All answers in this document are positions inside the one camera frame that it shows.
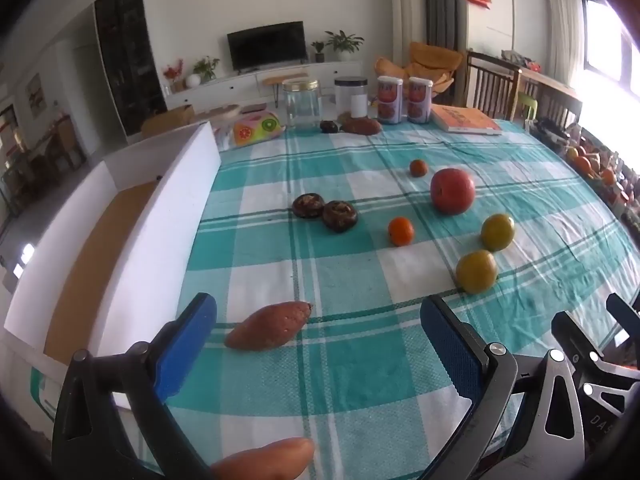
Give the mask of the green-yellow fruit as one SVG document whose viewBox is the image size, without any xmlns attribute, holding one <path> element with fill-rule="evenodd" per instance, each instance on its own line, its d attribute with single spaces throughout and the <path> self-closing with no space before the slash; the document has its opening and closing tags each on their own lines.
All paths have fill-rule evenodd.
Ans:
<svg viewBox="0 0 640 480">
<path fill-rule="evenodd" d="M 493 214 L 484 221 L 480 229 L 480 240 L 490 252 L 506 249 L 514 236 L 515 222 L 508 214 Z"/>
<path fill-rule="evenodd" d="M 494 255 L 482 249 L 463 256 L 456 267 L 457 284 L 468 294 L 480 294 L 495 285 L 498 266 Z"/>
</svg>

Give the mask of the small orange tangerine front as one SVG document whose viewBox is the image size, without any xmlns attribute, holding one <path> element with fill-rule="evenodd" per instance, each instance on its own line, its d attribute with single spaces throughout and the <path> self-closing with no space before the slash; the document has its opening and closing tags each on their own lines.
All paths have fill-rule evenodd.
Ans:
<svg viewBox="0 0 640 480">
<path fill-rule="evenodd" d="M 397 247 L 407 246 L 413 242 L 414 227 L 405 217 L 393 218 L 387 227 L 390 242 Z"/>
</svg>

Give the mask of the small orange tangerine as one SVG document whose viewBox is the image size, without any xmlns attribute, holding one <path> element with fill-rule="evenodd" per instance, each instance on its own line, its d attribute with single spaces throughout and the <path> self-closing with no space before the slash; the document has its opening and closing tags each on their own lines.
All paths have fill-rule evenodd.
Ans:
<svg viewBox="0 0 640 480">
<path fill-rule="evenodd" d="M 407 246 L 413 242 L 414 227 L 405 217 L 393 218 L 387 227 L 390 242 L 397 247 Z"/>
<path fill-rule="evenodd" d="M 414 178 L 425 177 L 428 173 L 428 165 L 425 160 L 415 159 L 410 162 L 409 172 Z"/>
</svg>

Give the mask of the sweet potato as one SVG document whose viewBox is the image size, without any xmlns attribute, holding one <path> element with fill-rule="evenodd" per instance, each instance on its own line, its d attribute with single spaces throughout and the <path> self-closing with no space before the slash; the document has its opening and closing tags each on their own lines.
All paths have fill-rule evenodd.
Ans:
<svg viewBox="0 0 640 480">
<path fill-rule="evenodd" d="M 311 310 L 312 305 L 305 301 L 285 301 L 265 306 L 228 333 L 224 345 L 241 351 L 266 351 L 282 347 L 307 323 Z"/>
<path fill-rule="evenodd" d="M 314 441 L 289 438 L 230 455 L 210 466 L 216 479 L 298 478 L 314 459 Z"/>
<path fill-rule="evenodd" d="M 374 136 L 382 132 L 382 125 L 373 118 L 352 117 L 344 122 L 342 130 L 358 136 Z"/>
</svg>

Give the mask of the white cardboard box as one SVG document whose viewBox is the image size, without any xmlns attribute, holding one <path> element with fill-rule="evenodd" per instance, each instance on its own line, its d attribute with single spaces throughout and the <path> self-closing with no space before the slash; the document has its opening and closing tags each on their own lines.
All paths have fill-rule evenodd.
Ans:
<svg viewBox="0 0 640 480">
<path fill-rule="evenodd" d="M 221 164 L 200 122 L 107 155 L 36 243 L 2 328 L 2 392 L 50 432 L 73 353 L 125 352 L 178 312 L 186 264 Z"/>
</svg>

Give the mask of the large red apple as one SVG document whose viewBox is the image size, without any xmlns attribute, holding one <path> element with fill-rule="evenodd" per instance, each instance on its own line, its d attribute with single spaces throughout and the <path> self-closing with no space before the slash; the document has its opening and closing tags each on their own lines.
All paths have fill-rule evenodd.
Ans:
<svg viewBox="0 0 640 480">
<path fill-rule="evenodd" d="M 475 200 L 475 183 L 466 171 L 445 168 L 432 177 L 430 194 L 439 212 L 456 216 L 471 208 Z"/>
</svg>

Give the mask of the teal plaid tablecloth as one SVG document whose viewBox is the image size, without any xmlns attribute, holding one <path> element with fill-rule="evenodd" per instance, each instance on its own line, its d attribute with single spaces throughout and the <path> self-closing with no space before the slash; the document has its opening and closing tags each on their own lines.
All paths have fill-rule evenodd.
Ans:
<svg viewBox="0 0 640 480">
<path fill-rule="evenodd" d="M 425 177 L 410 174 L 415 159 L 426 161 Z M 445 168 L 475 183 L 463 214 L 432 203 L 432 177 Z M 356 226 L 335 233 L 322 216 L 296 217 L 292 203 L 305 193 L 351 203 Z M 468 294 L 456 267 L 485 249 L 480 229 L 493 214 L 511 216 L 515 236 L 491 252 L 495 285 Z M 397 217 L 414 227 L 410 245 L 390 242 Z M 211 294 L 218 323 L 169 406 L 209 463 L 307 437 L 316 445 L 309 479 L 411 479 L 468 407 L 421 328 L 426 296 L 442 296 L 484 339 L 541 356 L 554 346 L 556 312 L 603 344 L 614 326 L 606 298 L 633 300 L 638 290 L 639 254 L 624 227 L 562 158 L 514 125 L 500 136 L 406 123 L 376 136 L 292 131 L 221 157 L 180 297 Z M 224 345 L 251 314 L 285 301 L 312 305 L 289 342 Z"/>
</svg>

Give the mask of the small orange tangerine back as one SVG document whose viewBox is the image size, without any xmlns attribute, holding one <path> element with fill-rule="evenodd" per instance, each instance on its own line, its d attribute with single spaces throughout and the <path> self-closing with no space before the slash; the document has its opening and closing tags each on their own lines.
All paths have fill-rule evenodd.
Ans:
<svg viewBox="0 0 640 480">
<path fill-rule="evenodd" d="M 409 172 L 414 178 L 425 177 L 428 173 L 428 165 L 425 160 L 415 159 L 410 162 Z"/>
</svg>

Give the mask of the orange book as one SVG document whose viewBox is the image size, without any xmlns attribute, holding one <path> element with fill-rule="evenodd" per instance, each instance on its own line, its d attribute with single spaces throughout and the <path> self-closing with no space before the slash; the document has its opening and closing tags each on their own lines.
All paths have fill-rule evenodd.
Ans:
<svg viewBox="0 0 640 480">
<path fill-rule="evenodd" d="M 477 108 L 433 104 L 431 120 L 449 133 L 498 136 L 502 133 L 496 122 Z"/>
</svg>

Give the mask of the wooden chair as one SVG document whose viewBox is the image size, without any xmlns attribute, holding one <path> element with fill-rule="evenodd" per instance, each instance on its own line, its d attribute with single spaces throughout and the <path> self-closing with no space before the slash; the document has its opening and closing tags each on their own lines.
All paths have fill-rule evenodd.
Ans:
<svg viewBox="0 0 640 480">
<path fill-rule="evenodd" d="M 515 64 L 469 50 L 465 66 L 465 106 L 489 118 L 513 120 L 522 70 Z"/>
</svg>

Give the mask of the sweet potato by jars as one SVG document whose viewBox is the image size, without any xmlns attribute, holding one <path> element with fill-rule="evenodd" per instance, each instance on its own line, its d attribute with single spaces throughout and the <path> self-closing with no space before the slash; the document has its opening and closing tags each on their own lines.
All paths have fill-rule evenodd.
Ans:
<svg viewBox="0 0 640 480">
<path fill-rule="evenodd" d="M 374 136 L 382 132 L 382 125 L 373 118 L 352 117 L 344 122 L 342 130 L 358 136 Z"/>
</svg>

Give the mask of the red can right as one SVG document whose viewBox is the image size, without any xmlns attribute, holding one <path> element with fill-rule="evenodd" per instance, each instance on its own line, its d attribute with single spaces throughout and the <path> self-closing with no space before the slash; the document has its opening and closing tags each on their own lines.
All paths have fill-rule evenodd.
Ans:
<svg viewBox="0 0 640 480">
<path fill-rule="evenodd" d="M 409 122 L 426 124 L 430 121 L 432 108 L 433 81 L 420 77 L 410 77 L 408 83 L 407 116 Z"/>
</svg>

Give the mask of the red can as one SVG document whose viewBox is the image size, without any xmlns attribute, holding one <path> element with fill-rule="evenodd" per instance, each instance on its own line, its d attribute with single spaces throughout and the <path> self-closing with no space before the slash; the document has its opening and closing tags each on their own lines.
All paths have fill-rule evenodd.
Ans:
<svg viewBox="0 0 640 480">
<path fill-rule="evenodd" d="M 426 124 L 430 121 L 432 108 L 433 81 L 420 77 L 410 77 L 408 83 L 407 116 L 409 122 Z"/>
<path fill-rule="evenodd" d="M 378 76 L 378 121 L 396 125 L 401 122 L 404 82 L 393 76 Z"/>
</svg>

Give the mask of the dark mushroom by jars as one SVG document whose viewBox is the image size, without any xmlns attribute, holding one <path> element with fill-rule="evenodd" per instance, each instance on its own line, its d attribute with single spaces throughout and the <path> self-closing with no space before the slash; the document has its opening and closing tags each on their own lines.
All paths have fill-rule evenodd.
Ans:
<svg viewBox="0 0 640 480">
<path fill-rule="evenodd" d="M 341 131 L 341 126 L 333 120 L 322 120 L 320 130 L 323 133 L 338 133 Z"/>
</svg>

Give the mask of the red can left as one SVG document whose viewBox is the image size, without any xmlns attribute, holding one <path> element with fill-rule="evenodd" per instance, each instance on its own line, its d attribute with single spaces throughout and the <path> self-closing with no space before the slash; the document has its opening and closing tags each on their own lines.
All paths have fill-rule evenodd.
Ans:
<svg viewBox="0 0 640 480">
<path fill-rule="evenodd" d="M 378 121 L 396 125 L 401 122 L 404 82 L 393 76 L 378 76 Z"/>
</svg>

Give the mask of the clear jar black lid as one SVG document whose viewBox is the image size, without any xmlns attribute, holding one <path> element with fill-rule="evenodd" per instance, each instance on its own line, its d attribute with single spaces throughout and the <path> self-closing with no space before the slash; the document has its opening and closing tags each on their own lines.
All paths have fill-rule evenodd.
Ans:
<svg viewBox="0 0 640 480">
<path fill-rule="evenodd" d="M 368 80 L 361 76 L 341 76 L 334 79 L 337 122 L 344 124 L 352 118 L 368 114 Z"/>
</svg>

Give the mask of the orange beanbag cushion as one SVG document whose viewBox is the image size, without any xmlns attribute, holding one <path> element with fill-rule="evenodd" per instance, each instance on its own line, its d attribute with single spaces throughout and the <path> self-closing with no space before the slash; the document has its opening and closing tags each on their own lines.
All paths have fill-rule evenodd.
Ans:
<svg viewBox="0 0 640 480">
<path fill-rule="evenodd" d="M 433 93 L 445 92 L 454 83 L 454 73 L 460 67 L 463 55 L 454 50 L 413 41 L 409 46 L 409 64 L 396 65 L 387 58 L 376 60 L 374 71 L 378 76 L 391 76 L 404 81 L 408 88 L 411 77 L 429 79 Z"/>
</svg>

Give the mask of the glass jar gold lid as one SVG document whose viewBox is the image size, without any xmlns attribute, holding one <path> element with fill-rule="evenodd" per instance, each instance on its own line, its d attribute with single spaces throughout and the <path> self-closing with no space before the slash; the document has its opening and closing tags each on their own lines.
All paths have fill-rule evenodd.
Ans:
<svg viewBox="0 0 640 480">
<path fill-rule="evenodd" d="M 285 79 L 282 89 L 288 128 L 318 128 L 322 119 L 319 81 L 309 77 Z"/>
</svg>

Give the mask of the fruit print pouch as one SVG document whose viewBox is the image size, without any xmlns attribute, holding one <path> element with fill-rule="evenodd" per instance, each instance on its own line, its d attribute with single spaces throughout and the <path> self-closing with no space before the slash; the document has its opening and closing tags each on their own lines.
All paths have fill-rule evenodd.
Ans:
<svg viewBox="0 0 640 480">
<path fill-rule="evenodd" d="M 247 114 L 233 124 L 233 145 L 237 148 L 250 144 L 269 141 L 283 132 L 280 119 L 273 112 Z"/>
</svg>

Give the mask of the brown cardboard box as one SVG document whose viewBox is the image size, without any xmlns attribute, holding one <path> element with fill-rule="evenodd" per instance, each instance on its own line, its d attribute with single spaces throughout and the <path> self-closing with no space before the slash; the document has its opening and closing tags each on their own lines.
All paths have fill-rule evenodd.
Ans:
<svg viewBox="0 0 640 480">
<path fill-rule="evenodd" d="M 185 105 L 168 110 L 147 119 L 141 128 L 143 139 L 190 125 L 195 116 L 192 105 Z"/>
</svg>

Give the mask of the green potted plant right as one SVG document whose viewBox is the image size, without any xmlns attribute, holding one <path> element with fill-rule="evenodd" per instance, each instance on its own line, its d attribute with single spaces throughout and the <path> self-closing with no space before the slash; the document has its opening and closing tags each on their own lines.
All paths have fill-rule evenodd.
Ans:
<svg viewBox="0 0 640 480">
<path fill-rule="evenodd" d="M 364 38 L 355 34 L 346 34 L 344 30 L 338 32 L 326 31 L 326 44 L 330 46 L 341 62 L 352 61 L 364 43 Z"/>
</svg>

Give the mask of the small wooden bench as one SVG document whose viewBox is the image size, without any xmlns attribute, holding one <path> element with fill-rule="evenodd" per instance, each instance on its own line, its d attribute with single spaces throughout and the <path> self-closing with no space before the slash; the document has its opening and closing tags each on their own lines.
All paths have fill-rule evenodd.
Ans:
<svg viewBox="0 0 640 480">
<path fill-rule="evenodd" d="M 275 108 L 279 107 L 280 102 L 280 91 L 282 89 L 282 84 L 289 79 L 299 79 L 306 78 L 308 74 L 306 72 L 298 72 L 298 73 L 288 73 L 278 76 L 267 77 L 262 81 L 262 84 L 270 88 L 272 91 L 273 104 Z"/>
</svg>

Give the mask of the white tv cabinet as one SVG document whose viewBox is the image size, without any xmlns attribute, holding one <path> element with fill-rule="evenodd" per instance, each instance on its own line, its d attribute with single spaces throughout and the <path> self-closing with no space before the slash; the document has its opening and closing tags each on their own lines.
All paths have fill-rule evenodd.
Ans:
<svg viewBox="0 0 640 480">
<path fill-rule="evenodd" d="M 166 96 L 168 110 L 191 105 L 199 112 L 229 104 L 255 104 L 283 101 L 282 82 L 309 77 L 318 81 L 322 96 L 334 92 L 334 79 L 343 76 L 363 76 L 361 61 L 324 62 L 255 70 L 254 72 L 216 78 L 206 84 Z"/>
</svg>

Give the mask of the white standing air conditioner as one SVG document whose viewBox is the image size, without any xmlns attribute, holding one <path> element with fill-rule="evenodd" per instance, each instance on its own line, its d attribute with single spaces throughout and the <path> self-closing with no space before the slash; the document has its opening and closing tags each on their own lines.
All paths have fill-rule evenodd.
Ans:
<svg viewBox="0 0 640 480">
<path fill-rule="evenodd" d="M 392 0 L 393 61 L 405 66 L 409 63 L 410 44 L 426 39 L 425 0 Z"/>
</svg>

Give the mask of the red flower vase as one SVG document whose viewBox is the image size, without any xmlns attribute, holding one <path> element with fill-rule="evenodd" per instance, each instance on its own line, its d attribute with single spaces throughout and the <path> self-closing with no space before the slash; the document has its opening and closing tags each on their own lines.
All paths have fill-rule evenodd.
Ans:
<svg viewBox="0 0 640 480">
<path fill-rule="evenodd" d="M 179 58 L 174 65 L 167 65 L 163 70 L 163 76 L 168 81 L 172 93 L 183 90 L 183 67 L 183 59 Z"/>
</svg>

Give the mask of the black television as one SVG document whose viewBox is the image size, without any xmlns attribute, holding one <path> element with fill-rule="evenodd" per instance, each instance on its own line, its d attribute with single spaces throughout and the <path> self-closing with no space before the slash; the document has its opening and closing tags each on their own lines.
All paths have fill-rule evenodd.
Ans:
<svg viewBox="0 0 640 480">
<path fill-rule="evenodd" d="M 304 23 L 285 22 L 254 27 L 227 35 L 234 70 L 302 62 L 307 58 Z"/>
</svg>

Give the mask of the black display cabinet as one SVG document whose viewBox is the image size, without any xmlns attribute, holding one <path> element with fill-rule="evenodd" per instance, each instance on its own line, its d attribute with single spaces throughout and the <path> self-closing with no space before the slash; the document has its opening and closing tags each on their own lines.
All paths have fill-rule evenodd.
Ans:
<svg viewBox="0 0 640 480">
<path fill-rule="evenodd" d="M 104 72 L 126 136 L 166 110 L 143 0 L 96 0 L 96 36 Z"/>
</svg>

